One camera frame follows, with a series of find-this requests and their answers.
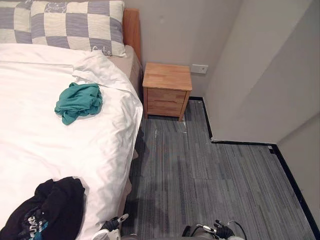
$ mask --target wall outlet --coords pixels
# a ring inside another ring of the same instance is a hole
[[[192,64],[190,69],[191,73],[196,73],[196,74],[206,74],[207,71],[208,71],[208,65]]]

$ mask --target wooden headboard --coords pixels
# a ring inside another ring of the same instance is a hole
[[[133,47],[141,63],[140,17],[136,8],[125,8],[122,19],[123,43]]]

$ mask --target gray carpet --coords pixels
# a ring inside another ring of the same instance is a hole
[[[201,101],[189,100],[184,117],[142,120],[123,234],[176,237],[186,225],[213,226],[219,219],[239,222],[248,240],[315,239],[267,146],[212,144]]]

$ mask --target nightstand leg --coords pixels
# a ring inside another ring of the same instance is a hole
[[[188,103],[188,100],[189,100],[189,96],[190,96],[190,92],[187,91],[186,94],[185,94],[185,97],[184,97],[181,113],[180,113],[180,116],[179,116],[179,122],[181,122],[182,118],[184,117],[184,113],[185,113],[186,106],[187,106],[187,103]]]
[[[147,99],[148,99],[148,89],[146,87],[143,88],[143,112],[144,112],[144,118],[147,119],[148,118],[148,103],[147,103]]]

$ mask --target bed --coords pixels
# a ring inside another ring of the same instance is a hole
[[[142,118],[139,11],[123,12],[126,57],[41,44],[0,43],[0,229],[48,179],[85,188],[78,240],[123,212]],[[71,82],[98,83],[97,115],[64,125],[54,107]]]

